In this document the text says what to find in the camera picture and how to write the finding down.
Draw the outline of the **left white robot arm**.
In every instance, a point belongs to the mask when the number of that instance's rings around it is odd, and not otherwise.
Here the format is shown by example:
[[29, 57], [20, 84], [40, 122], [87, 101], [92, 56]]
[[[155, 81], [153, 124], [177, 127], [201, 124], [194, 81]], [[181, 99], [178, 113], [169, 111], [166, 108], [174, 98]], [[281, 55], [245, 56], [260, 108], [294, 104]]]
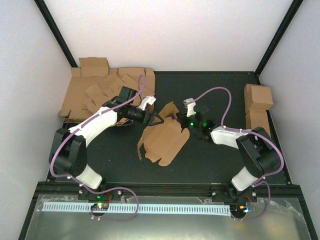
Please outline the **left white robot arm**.
[[75, 178], [90, 188], [89, 193], [95, 199], [103, 199], [108, 188], [102, 184], [103, 177], [89, 166], [87, 147], [94, 138], [121, 119], [147, 126], [163, 124], [164, 119], [158, 113], [147, 109], [156, 101], [153, 95], [142, 97], [138, 106], [132, 105], [140, 95], [141, 91], [124, 86], [119, 95], [103, 103], [88, 119], [69, 129], [58, 129], [54, 134], [49, 157], [51, 175], [56, 178]]

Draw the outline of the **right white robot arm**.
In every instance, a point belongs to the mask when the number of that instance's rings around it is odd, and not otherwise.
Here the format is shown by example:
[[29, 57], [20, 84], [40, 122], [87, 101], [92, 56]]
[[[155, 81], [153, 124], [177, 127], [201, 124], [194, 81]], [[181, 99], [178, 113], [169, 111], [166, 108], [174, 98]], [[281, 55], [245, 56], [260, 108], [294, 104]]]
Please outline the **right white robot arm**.
[[181, 129], [191, 130], [197, 139], [239, 150], [244, 167], [222, 189], [232, 202], [240, 201], [250, 187], [261, 184], [265, 177], [277, 174], [284, 167], [282, 153], [263, 127], [249, 130], [228, 128], [204, 119], [201, 112], [191, 115], [179, 112], [176, 117]]

